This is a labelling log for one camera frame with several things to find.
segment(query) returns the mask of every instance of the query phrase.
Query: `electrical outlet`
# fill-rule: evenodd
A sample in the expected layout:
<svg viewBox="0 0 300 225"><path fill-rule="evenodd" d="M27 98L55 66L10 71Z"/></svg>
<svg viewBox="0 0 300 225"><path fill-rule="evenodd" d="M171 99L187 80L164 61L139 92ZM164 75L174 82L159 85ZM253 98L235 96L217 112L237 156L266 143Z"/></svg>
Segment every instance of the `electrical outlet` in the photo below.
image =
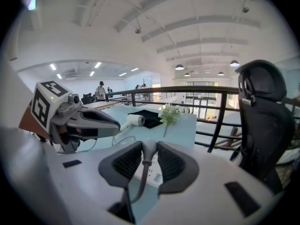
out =
<svg viewBox="0 0 300 225"><path fill-rule="evenodd" d="M143 169L144 166L141 162L135 172L135 177L139 180L142 179ZM158 164L158 153L154 154L152 159L152 164L148 169L147 183L156 188L158 188L159 185L163 183L162 172Z"/></svg>

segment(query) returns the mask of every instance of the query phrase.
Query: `black railing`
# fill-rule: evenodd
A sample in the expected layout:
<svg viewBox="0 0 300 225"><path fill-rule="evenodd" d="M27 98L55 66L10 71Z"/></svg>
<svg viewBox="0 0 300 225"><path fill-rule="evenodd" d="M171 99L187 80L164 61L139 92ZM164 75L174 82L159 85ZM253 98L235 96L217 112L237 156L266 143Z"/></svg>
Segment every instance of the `black railing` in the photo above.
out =
<svg viewBox="0 0 300 225"><path fill-rule="evenodd" d="M146 88L146 89L138 89L138 90L128 90L128 91L121 91L121 92L113 92L105 95L106 101L111 101L112 99L109 99L109 95L123 95L126 94L128 98L131 98L131 100L127 100L132 106L137 106L138 104L158 104L158 105L165 105L166 102L155 102L153 99L140 99L141 95L142 97L146 97L148 94L148 97L150 97L150 94L156 94L156 96L159 95L159 100L162 100L163 98L168 98L168 96L173 97L175 96L175 93L186 93L186 92L205 92L205 93L218 93L221 94L221 101L220 101L220 106L207 106L207 105L194 105L194 104L177 104L177 103L172 103L172 105L180 105L183 107L195 107L195 108L207 108L207 109L216 109L219 110L218 118L217 121L209 121L209 120L200 120L198 119L198 122L203 122L203 123L210 123L210 124L215 124L215 131L214 133L206 133L206 132L201 132L201 131L196 131L196 134L199 135L204 135L204 136L211 136L211 142L209 144L207 143L202 143L202 142L197 142L195 141L195 144L201 145L204 147L207 147L208 150L207 152L211 153L213 149L222 149L222 150L235 150L236 146L241 144L241 133L237 133L237 128L241 127L241 124L234 124L234 123L226 123L223 122L224 120L224 114L225 111L234 111L234 112L239 112L239 109L235 108L229 108L226 107L226 102L227 102L227 97L229 94L238 94L238 88L233 88L233 87L216 87L216 86L177 86L177 87L161 87L161 88ZM113 99L113 101L116 102L124 102L124 100L117 100ZM292 100L285 98L281 101L283 105L290 104L292 105L292 110L291 112L294 114L295 112L295 107L298 106L300 107L300 103ZM235 130L235 135L220 135L220 130L221 127L223 126L231 126L233 127L233 130ZM221 142L217 142L218 138L224 138L225 140Z"/></svg>

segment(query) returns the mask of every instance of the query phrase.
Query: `light blue desk surface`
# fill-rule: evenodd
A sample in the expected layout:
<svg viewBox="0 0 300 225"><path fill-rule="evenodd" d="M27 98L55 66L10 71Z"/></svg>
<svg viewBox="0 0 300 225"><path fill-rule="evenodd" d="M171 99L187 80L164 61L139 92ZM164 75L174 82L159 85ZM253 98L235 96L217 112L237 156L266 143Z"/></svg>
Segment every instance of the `light blue desk surface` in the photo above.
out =
<svg viewBox="0 0 300 225"><path fill-rule="evenodd" d="M143 110L140 107L128 107L128 106L116 106L102 110L103 112L111 115L121 125L126 122L128 113L134 113ZM159 113L159 110L146 109L155 113ZM153 128L130 126L123 133L115 136L116 141L127 136L135 136L136 141L143 141L146 139L152 139L156 141L165 141L190 148L194 147L195 134L196 134L196 116L193 114L183 113L177 123L173 126L169 126L164 137L165 125L161 124ZM127 142L133 142L134 140L126 139ZM94 145L94 140L88 140L81 142L78 151L87 150ZM99 138L96 142L93 150L109 148L112 145L112 137ZM140 186L140 180L133 177L129 183L129 196L131 199L135 197ZM135 222L138 224L142 218L155 206L158 201L158 189L146 184L142 197L132 204L132 211L135 216Z"/></svg>

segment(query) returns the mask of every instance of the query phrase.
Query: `balcony railing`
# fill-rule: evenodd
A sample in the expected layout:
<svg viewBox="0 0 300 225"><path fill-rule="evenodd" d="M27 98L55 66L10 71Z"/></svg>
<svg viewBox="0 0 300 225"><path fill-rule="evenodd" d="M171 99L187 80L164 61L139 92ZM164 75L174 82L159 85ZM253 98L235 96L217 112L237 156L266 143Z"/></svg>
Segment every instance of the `balcony railing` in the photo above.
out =
<svg viewBox="0 0 300 225"><path fill-rule="evenodd" d="M206 108L206 109L216 109L219 110L217 121L211 120L200 120L198 122L215 124L214 133L207 133L202 131L196 131L196 134L211 136L210 143L202 143L195 141L195 144L207 147L207 152L211 153L213 149L222 149L222 150L235 150L237 146L241 144L241 132L238 133L238 128L241 127L241 124L227 123L223 122L225 111L234 111L239 112L239 109L226 107L227 97L230 94L238 94L238 89L233 87L216 87L216 86L177 86L177 87L161 87L161 88L146 88L139 90L127 90L121 92L113 92L105 95L106 101L116 101L124 102L121 99L109 99L109 95L127 95L129 99L126 100L127 105L137 106L143 104L157 104L164 105L166 102L156 102L164 98L174 97L176 93L187 93L187 92L205 92L205 93L217 93L221 95L220 105L219 106L207 106L207 105L194 105L194 104L177 104L172 103L172 105L180 105L183 107L193 107L193 108ZM289 99L284 98L281 101L282 105L289 105L289 109L295 114L295 111L300 112L300 103ZM300 121L300 116L294 116L295 120ZM230 135L220 135L221 127L231 126L232 132ZM218 138L224 138L224 140L217 142Z"/></svg>

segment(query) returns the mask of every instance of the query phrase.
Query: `white hair dryer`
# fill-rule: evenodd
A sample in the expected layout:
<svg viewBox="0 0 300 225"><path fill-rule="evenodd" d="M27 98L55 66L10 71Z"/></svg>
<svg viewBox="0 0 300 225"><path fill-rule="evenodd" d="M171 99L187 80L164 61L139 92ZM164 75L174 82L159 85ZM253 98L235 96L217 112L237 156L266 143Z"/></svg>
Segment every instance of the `white hair dryer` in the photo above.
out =
<svg viewBox="0 0 300 225"><path fill-rule="evenodd" d="M128 114L126 123L124 123L120 128L120 133L124 132L131 125L141 127L144 125L144 123L145 123L144 116Z"/></svg>

